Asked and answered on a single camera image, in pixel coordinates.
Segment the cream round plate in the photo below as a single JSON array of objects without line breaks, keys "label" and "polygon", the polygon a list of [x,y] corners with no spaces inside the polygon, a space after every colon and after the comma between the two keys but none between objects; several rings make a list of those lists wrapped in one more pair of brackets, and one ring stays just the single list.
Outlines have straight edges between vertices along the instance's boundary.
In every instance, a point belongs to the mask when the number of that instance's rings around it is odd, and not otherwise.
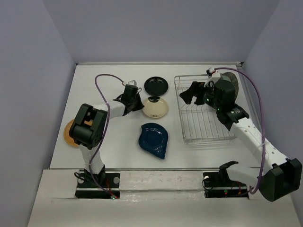
[{"label": "cream round plate", "polygon": [[168,113],[168,103],[159,96],[150,96],[143,101],[143,113],[150,118],[158,119]]}]

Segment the black round plate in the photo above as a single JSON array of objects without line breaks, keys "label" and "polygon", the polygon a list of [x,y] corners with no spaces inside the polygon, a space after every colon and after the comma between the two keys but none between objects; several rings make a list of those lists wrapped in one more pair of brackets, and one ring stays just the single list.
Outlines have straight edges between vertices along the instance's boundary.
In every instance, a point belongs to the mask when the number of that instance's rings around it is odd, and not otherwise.
[{"label": "black round plate", "polygon": [[162,77],[151,77],[144,83],[144,90],[151,96],[161,96],[168,91],[168,88],[168,82]]}]

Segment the dark blue leaf-shaped plate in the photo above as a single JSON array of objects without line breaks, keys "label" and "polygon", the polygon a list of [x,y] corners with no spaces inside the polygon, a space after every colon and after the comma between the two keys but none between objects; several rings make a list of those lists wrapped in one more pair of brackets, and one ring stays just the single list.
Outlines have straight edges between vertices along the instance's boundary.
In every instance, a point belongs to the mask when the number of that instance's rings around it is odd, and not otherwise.
[{"label": "dark blue leaf-shaped plate", "polygon": [[168,132],[163,126],[152,122],[141,126],[140,148],[161,160],[165,159],[168,140]]}]

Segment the grey deer pattern plate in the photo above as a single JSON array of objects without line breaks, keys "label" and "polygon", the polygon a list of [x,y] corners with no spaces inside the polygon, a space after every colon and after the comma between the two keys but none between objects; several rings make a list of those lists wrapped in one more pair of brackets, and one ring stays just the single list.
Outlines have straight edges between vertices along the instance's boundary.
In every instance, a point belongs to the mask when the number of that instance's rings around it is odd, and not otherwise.
[{"label": "grey deer pattern plate", "polygon": [[239,93],[239,82],[236,75],[232,72],[225,72],[221,74],[224,80],[229,80],[235,88],[235,99],[237,99]]}]

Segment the orange woven pattern plate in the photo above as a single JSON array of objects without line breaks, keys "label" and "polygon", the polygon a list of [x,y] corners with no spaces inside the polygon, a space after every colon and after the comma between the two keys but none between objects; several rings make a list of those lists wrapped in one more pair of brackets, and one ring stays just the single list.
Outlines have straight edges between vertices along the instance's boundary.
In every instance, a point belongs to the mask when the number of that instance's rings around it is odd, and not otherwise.
[{"label": "orange woven pattern plate", "polygon": [[67,143],[67,145],[69,145],[70,147],[73,147],[73,148],[78,148],[79,146],[74,142],[74,139],[69,135],[73,122],[74,122],[74,119],[70,120],[67,123],[67,125],[65,126],[64,131],[63,131],[63,138],[64,138],[64,141]]}]

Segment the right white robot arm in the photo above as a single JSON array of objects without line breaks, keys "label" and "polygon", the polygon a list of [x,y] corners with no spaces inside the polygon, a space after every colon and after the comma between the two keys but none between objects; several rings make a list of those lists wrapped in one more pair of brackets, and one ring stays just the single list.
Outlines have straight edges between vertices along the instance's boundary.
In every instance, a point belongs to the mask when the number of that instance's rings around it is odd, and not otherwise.
[{"label": "right white robot arm", "polygon": [[179,97],[187,105],[194,103],[214,109],[219,122],[239,138],[260,163],[259,170],[242,166],[238,161],[222,164],[219,182],[222,185],[244,183],[251,191],[260,191],[266,200],[273,202],[299,189],[303,165],[296,158],[289,159],[264,137],[249,114],[236,104],[238,92],[238,84],[229,79],[194,81]]}]

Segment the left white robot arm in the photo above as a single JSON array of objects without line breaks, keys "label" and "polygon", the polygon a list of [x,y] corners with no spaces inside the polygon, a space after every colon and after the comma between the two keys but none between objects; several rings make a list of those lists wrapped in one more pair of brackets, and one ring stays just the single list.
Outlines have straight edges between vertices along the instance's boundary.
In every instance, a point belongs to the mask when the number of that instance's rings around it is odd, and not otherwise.
[{"label": "left white robot arm", "polygon": [[125,85],[123,94],[103,105],[82,104],[69,130],[69,136],[79,145],[85,163],[84,180],[101,186],[106,177],[105,164],[100,157],[100,146],[105,138],[109,120],[143,109],[140,89]]}]

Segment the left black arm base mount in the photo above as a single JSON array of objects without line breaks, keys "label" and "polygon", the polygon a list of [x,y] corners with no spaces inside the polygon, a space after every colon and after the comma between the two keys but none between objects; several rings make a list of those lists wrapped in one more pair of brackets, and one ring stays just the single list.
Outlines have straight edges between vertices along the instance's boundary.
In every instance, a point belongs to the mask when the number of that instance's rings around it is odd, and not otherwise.
[{"label": "left black arm base mount", "polygon": [[77,186],[75,197],[77,199],[119,199],[120,198],[120,173],[106,173],[104,181],[100,184],[102,189],[95,184],[91,175],[84,171],[75,172]]}]

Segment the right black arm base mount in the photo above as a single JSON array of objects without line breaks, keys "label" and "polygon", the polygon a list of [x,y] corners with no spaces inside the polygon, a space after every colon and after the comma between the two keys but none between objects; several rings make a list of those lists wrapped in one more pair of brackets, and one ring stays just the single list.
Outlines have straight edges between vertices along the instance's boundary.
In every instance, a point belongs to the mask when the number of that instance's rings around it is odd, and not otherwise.
[{"label": "right black arm base mount", "polygon": [[249,198],[247,186],[236,181],[225,182],[218,172],[203,172],[201,185],[204,195],[210,198]]}]

